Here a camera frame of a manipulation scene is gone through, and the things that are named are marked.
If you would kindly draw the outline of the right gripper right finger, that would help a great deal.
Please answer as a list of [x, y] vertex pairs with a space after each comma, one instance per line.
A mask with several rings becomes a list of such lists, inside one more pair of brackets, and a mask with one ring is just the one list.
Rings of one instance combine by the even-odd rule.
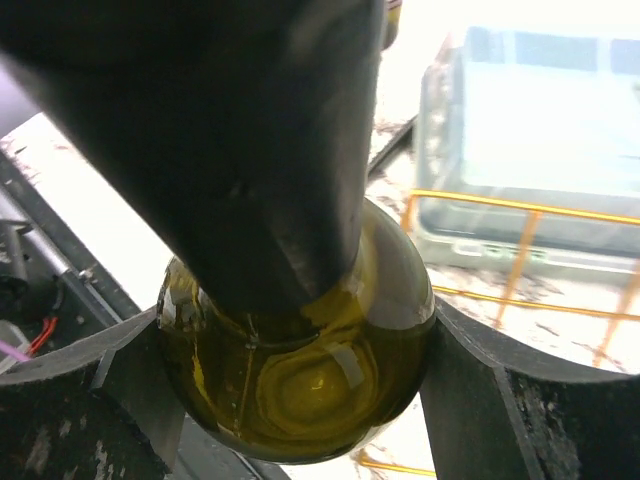
[[436, 302], [420, 390], [440, 479], [636, 479], [639, 378], [532, 348]]

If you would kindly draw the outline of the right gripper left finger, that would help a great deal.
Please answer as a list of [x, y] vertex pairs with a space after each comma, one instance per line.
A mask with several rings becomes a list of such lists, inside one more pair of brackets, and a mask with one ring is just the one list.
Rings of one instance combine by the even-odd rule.
[[162, 479], [185, 411], [147, 310], [1, 377], [4, 479]]

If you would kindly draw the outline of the green wine bottle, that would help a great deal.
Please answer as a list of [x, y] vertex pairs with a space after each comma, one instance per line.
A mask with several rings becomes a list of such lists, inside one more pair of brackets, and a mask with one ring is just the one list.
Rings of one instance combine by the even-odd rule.
[[5, 1], [14, 79], [173, 252], [160, 345], [190, 416], [335, 458], [414, 398], [434, 298], [365, 196], [382, 1]]

